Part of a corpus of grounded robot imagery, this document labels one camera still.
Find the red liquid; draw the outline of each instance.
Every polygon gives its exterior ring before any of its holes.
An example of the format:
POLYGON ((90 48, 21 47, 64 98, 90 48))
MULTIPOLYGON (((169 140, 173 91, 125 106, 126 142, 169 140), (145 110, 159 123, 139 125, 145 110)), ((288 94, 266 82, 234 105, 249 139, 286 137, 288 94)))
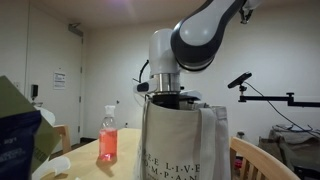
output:
POLYGON ((99 158, 111 161, 117 156, 117 129, 102 129, 99 133, 99 158))

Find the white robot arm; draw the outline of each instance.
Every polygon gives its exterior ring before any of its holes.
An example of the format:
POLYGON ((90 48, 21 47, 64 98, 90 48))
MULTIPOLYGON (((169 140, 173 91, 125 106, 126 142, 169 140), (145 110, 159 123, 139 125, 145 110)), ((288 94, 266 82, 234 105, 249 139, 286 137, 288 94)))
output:
POLYGON ((230 19, 239 11, 246 24, 262 0, 207 0, 173 30, 156 31, 149 44, 150 80, 137 93, 153 93, 155 104, 179 109, 180 67, 202 71, 213 61, 230 19))

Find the bottle cap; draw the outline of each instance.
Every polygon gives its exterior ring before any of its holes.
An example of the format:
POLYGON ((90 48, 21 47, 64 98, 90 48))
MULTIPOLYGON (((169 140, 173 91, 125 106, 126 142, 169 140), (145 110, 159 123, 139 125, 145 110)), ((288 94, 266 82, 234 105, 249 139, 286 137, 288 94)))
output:
POLYGON ((114 117, 114 109, 116 106, 106 105, 105 108, 107 117, 114 117))

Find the black stand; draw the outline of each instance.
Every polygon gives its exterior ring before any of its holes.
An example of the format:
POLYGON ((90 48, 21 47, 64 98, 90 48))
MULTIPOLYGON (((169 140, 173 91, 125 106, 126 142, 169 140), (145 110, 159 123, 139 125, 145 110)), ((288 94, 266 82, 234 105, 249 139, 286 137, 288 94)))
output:
POLYGON ((247 101, 286 101, 288 106, 299 107, 320 107, 320 102, 294 102, 293 92, 288 92, 288 96, 244 96, 243 92, 247 90, 247 87, 240 85, 239 90, 241 92, 239 102, 247 101))

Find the blue package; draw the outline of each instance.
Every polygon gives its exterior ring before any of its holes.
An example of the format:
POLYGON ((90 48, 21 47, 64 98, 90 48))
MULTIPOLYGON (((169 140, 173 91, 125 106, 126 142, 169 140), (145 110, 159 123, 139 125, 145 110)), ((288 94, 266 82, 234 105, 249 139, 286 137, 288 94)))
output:
POLYGON ((40 111, 0 118, 0 179, 31 179, 34 135, 40 123, 40 111))

